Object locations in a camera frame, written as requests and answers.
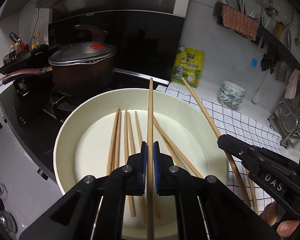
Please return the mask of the black white checkered cloth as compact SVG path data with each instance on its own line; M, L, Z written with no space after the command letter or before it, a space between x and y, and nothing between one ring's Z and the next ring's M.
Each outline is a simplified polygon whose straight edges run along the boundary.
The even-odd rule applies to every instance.
M170 83L169 86L158 85L155 90L179 98L200 111L198 103L196 103L185 86ZM208 111L221 134L230 134L250 145L264 147L280 155L286 153L286 149L280 145L281 135L275 132L266 120L268 116L266 111L260 107L254 106L245 99L241 105L239 105L238 110L223 106L217 100L217 91L219 88L206 82L203 83L203 86L199 86L193 90ZM246 185L250 202L253 204L246 172L243 169L243 166L239 164L239 159L235 157L234 159ZM230 178L227 182L228 187L232 191L238 193L241 197L237 181L234 178L234 173L230 170L231 168L229 166ZM254 185L254 189L256 203L258 205L258 214L260 214L264 211L264 208L273 201L273 198L256 184Z

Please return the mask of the lone wooden chopstick in basin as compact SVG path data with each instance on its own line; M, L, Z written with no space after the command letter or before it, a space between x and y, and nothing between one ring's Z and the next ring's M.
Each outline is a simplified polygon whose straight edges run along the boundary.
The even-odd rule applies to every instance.
M136 123L139 146L141 147L141 145L142 145L142 134L141 134L140 122L139 122L137 111L135 111L134 114L135 114L135 123Z

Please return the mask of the bottom blue floral bowl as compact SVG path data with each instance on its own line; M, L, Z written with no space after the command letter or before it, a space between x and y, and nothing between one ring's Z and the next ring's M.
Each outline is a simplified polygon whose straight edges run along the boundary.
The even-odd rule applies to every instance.
M218 97L218 101L221 105L231 108L231 109L238 109L239 105L242 103L242 98L235 98L231 99L229 97Z

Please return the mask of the blue floral bowl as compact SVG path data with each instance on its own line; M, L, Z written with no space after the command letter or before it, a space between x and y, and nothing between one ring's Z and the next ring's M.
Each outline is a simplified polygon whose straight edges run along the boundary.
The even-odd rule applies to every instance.
M218 101L221 105L231 108L231 109L238 109L239 105L242 103L242 98L235 98L231 99L229 97L218 97Z
M230 93L246 93L246 90L242 88L241 86L230 82L230 81L222 81L221 87L223 87L225 90L229 91Z
M233 100L233 101L242 101L245 94L235 94L235 93L232 93L232 92L229 92L223 88L220 89L220 92L226 96L227 98Z

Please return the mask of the middle blue floral bowl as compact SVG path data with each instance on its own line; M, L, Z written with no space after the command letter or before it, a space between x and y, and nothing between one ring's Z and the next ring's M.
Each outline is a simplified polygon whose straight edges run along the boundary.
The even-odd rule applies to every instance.
M223 88L220 89L220 92L226 96L227 98L233 100L233 101L242 101L245 94L235 94L235 93L232 93L232 92L229 92Z

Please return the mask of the metal rack stand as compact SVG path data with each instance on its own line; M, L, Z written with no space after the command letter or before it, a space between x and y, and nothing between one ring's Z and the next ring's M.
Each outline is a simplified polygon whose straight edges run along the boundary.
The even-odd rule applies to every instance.
M268 117L268 121L270 122L270 126L275 129L280 135L281 135L281 140L280 140L280 145L287 148L288 146L296 146L296 144L300 141L300 139L294 139L290 137L284 130L281 125L280 121L280 114L279 114L279 108L280 108L280 101L271 115Z

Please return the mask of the white dish brush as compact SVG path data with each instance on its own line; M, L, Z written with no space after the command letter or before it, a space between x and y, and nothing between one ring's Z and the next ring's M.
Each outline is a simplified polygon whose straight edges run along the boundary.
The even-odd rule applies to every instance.
M253 94L253 96L251 98L251 101L252 101L253 104L255 104L255 105L258 104L262 88L264 87L264 84L266 83L266 80L267 80L269 75L270 75L270 70L267 71L267 74L264 77L264 80L262 81L261 87L259 89L257 89L256 92Z

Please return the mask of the white oval plastic basin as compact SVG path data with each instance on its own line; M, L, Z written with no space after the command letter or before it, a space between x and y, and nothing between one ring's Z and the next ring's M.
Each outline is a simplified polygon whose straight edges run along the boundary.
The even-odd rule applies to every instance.
M186 157L181 167L192 175L213 175L226 182L228 161L205 116L186 101L162 92L154 92L153 106L160 127ZM68 192L87 175L107 174L116 111L123 115L119 165L125 165L126 155L140 152L141 142L147 139L147 110L146 89L106 92L77 107L62 125L53 153L61 192Z

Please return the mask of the top blue floral bowl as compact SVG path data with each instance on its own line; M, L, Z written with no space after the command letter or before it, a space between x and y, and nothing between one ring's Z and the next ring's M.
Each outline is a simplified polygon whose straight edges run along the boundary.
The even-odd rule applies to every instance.
M246 90L242 88L241 86L230 82L230 81L222 81L221 87L223 87L225 90L229 91L230 93L246 93Z

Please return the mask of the pink hanging cloth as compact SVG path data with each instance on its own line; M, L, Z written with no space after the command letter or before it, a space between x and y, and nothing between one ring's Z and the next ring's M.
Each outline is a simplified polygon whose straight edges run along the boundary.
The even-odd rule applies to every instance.
M295 98L299 75L300 71L298 69L294 69L288 79L288 84L286 85L285 99L292 100Z

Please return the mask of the black hanging rag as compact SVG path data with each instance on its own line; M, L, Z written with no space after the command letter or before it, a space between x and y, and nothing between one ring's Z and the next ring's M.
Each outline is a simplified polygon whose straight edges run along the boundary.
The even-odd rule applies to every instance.
M261 69L263 72L269 70L270 75L273 74L277 63L281 60L281 57L277 54L264 54L261 60Z

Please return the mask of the yellow green seasoning pouch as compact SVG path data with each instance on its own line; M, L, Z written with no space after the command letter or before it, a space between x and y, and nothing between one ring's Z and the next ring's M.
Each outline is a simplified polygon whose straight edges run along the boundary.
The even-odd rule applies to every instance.
M171 81L183 85L182 78L184 78L190 87L197 88L204 59L203 51L180 47L175 58Z

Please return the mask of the black gas stove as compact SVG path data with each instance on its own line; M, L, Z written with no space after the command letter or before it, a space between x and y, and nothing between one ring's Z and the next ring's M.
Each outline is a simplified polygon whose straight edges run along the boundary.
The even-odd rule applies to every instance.
M93 85L77 95L62 94L53 75L22 77L0 86L0 107L13 134L39 167L39 174L56 181L53 149L57 134L66 118L83 102L98 94L121 88L148 88L169 85L167 70L115 68L105 85Z

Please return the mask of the dark pot with lid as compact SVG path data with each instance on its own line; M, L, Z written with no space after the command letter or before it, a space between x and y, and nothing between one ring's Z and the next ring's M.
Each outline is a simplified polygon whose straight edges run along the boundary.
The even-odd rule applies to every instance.
M108 32L77 24L66 33L68 44L49 57L57 90L66 96L102 91L111 81L116 47L107 44Z

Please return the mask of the orange sponge cloth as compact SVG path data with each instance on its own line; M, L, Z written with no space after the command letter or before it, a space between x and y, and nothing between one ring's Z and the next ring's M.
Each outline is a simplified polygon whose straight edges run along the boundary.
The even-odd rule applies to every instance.
M251 41L256 40L259 24L255 20L228 5L222 5L221 15L226 28L233 29Z

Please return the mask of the black range hood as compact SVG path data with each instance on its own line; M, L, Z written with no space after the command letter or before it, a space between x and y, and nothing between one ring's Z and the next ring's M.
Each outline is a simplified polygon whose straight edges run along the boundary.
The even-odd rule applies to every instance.
M50 10L49 40L90 40L96 29L117 49L115 70L170 79L190 0L36 0Z

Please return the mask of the blue wall hook sticker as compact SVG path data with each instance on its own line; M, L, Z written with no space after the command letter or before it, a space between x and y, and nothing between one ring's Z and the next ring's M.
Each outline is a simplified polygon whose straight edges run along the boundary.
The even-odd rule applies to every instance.
M252 59L252 61L251 61L251 66L252 66L253 68L256 68L256 67L257 67L257 59Z

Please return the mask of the black wall utensil rail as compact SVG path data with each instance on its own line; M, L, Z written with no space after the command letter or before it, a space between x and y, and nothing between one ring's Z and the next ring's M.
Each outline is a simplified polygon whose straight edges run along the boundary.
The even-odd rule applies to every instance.
M217 24L220 26L223 26L223 19L222 19L222 5L224 5L221 2L216 2L213 16L217 17ZM268 52L267 54L277 54L279 57L281 57L281 60L284 61L286 64L288 64L293 69L298 69L300 71L300 63L297 61L295 56L288 50L288 48L278 39L275 37L274 34L272 34L270 31L268 31L265 27L261 26L259 24L259 29L257 31L257 36L255 41L251 41L256 45L259 44L267 44L268 45Z

